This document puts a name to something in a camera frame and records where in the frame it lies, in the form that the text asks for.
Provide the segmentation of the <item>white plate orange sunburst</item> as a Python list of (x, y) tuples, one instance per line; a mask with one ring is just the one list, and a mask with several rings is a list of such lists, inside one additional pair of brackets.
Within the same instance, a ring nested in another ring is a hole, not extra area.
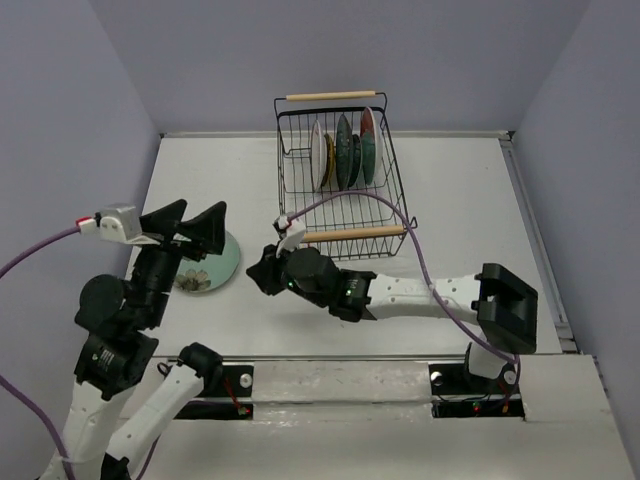
[(310, 137), (310, 160), (313, 192), (321, 189), (327, 171), (327, 147), (324, 130), (319, 120), (313, 124)]

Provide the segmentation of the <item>yellow brown rimmed plate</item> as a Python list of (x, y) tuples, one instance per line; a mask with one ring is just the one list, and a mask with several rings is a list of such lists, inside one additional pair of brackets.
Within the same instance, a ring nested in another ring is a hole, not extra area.
[(335, 144), (334, 140), (329, 133), (324, 134), (324, 140), (326, 145), (326, 168), (324, 177), (322, 180), (322, 186), (326, 186), (330, 183), (332, 175), (335, 169)]

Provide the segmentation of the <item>large dark teal plate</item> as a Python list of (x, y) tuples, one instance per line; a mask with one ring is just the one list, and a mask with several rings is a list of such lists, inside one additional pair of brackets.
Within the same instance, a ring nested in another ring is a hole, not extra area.
[(353, 132), (347, 117), (341, 114), (336, 130), (336, 179), (338, 188), (346, 190), (353, 164)]

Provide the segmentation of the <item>red teal flower plate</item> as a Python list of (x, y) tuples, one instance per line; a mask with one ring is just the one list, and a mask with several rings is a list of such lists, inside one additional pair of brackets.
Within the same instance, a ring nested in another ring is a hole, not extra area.
[(365, 107), (360, 120), (361, 166), (364, 183), (371, 186), (382, 170), (381, 129), (371, 107)]

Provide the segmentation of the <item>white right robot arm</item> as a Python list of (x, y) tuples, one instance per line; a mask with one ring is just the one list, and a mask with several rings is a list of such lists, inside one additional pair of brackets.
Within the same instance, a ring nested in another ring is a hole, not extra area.
[(313, 247), (268, 245), (246, 273), (268, 296), (289, 291), (345, 322), (452, 321), (470, 340), (460, 379), (473, 392), (486, 390), (507, 367), (517, 371), (520, 357), (537, 350), (538, 292), (500, 264), (427, 282), (342, 269)]

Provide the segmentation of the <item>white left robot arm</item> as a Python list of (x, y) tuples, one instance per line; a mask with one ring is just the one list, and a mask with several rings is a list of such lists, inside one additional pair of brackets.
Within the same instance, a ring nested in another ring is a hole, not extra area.
[(80, 293), (74, 321), (88, 337), (74, 369), (62, 444), (43, 478), (130, 478), (179, 411), (198, 394), (219, 388), (221, 355), (193, 343), (181, 350), (143, 406), (125, 424), (118, 422), (159, 344), (147, 333), (162, 321), (180, 262), (219, 255), (225, 246), (226, 203), (190, 220), (183, 217), (186, 207), (179, 199), (139, 216), (130, 205), (112, 205), (77, 220), (80, 234), (97, 234), (140, 252), (129, 278), (101, 274)]

